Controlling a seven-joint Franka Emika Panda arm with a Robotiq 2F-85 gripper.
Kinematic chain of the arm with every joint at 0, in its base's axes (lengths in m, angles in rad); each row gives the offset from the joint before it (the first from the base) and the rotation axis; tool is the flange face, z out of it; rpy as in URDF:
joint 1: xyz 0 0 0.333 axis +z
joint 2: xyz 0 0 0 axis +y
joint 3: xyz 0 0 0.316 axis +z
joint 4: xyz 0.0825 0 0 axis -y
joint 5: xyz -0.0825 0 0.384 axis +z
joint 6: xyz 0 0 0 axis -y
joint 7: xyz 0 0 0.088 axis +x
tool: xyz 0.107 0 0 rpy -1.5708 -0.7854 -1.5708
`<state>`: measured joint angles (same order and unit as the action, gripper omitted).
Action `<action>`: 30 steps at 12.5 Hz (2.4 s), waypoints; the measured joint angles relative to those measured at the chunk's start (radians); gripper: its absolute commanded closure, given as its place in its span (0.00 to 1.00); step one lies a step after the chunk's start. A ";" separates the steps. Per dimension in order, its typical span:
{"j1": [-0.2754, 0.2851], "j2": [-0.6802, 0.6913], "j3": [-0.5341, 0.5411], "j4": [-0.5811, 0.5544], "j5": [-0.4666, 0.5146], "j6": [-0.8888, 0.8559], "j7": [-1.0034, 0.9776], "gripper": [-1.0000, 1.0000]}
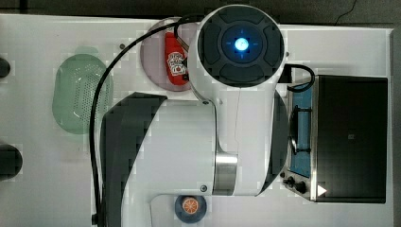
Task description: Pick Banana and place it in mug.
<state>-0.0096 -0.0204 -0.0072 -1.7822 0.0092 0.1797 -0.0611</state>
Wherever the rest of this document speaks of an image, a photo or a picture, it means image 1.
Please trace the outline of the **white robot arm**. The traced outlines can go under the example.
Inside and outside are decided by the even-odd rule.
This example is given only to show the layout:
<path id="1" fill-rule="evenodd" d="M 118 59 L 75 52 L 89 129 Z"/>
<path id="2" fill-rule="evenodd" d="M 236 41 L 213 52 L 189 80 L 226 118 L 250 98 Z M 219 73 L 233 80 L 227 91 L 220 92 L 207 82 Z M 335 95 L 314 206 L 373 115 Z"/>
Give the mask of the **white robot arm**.
<path id="1" fill-rule="evenodd" d="M 214 10 L 189 45 L 195 99 L 135 92 L 99 135 L 105 227 L 151 227 L 161 195 L 258 196 L 287 158 L 277 86 L 286 46 L 276 22 L 244 5 Z"/>

